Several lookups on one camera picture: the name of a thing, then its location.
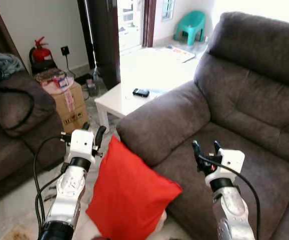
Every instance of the wall socket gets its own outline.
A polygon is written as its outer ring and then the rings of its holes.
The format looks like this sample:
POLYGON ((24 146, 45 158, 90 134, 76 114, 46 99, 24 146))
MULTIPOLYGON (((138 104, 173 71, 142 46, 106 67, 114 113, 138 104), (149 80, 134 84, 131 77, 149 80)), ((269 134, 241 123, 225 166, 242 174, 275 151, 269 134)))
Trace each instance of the wall socket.
POLYGON ((67 56, 69 54, 69 48, 68 46, 62 46, 61 47, 61 52, 63 56, 67 56))

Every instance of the gray blanket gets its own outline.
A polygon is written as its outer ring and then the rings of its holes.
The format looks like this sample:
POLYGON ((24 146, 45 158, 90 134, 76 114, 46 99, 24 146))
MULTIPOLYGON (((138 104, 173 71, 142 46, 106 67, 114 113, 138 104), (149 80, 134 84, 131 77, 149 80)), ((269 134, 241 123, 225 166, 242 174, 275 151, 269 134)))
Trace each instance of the gray blanket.
POLYGON ((3 79, 9 78, 12 74, 25 70, 21 60, 9 53, 0 53, 0 70, 4 73, 3 79))

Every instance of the white wall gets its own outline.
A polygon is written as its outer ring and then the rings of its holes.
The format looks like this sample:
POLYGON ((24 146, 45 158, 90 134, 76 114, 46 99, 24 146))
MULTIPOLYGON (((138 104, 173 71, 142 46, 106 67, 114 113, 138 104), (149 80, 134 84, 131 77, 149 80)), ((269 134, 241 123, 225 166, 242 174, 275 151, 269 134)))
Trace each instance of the white wall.
POLYGON ((162 21, 163 0, 156 1, 153 42, 170 38, 177 23, 187 13, 199 10, 205 13, 205 35, 211 36, 224 12, 239 11, 289 22, 289 0, 175 0, 173 18, 162 21))
POLYGON ((0 0, 0 14, 27 69, 29 51, 42 36, 58 68, 67 68, 63 46, 70 68, 88 64, 76 0, 0 0))

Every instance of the brown sofa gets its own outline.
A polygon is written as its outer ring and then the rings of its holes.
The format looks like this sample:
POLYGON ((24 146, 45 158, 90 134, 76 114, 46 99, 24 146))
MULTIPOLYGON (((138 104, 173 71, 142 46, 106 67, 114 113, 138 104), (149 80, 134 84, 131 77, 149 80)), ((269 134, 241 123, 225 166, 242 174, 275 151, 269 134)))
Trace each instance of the brown sofa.
MULTIPOLYGON (((197 172, 192 140, 245 153, 242 174, 261 208, 261 239, 289 240, 289 24, 224 13, 194 81, 126 116, 121 140, 159 174, 183 187, 168 210, 195 240, 217 239, 212 191, 197 172)), ((240 179, 256 232, 256 203, 240 179)))
MULTIPOLYGON (((0 83, 0 88, 22 90, 32 96, 34 107, 29 118, 20 126, 30 109, 30 98, 23 93, 0 92, 0 196, 33 176, 33 152, 41 142, 60 135, 63 130, 54 99, 26 71, 13 74, 0 83)), ((37 172, 54 167, 62 161, 66 147, 58 139, 42 148, 37 172)))

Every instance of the teal plastic chair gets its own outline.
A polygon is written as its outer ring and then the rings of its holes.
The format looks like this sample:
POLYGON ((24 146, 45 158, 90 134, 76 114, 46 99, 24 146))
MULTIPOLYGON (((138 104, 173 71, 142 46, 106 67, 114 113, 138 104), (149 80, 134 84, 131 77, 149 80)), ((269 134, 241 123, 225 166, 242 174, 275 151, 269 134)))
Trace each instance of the teal plastic chair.
POLYGON ((174 39, 179 40, 181 32, 186 32, 188 33, 187 45, 191 46, 194 44, 196 35, 200 31, 199 42, 202 42, 205 33, 205 19, 206 16, 201 11, 190 12, 178 23, 174 39))

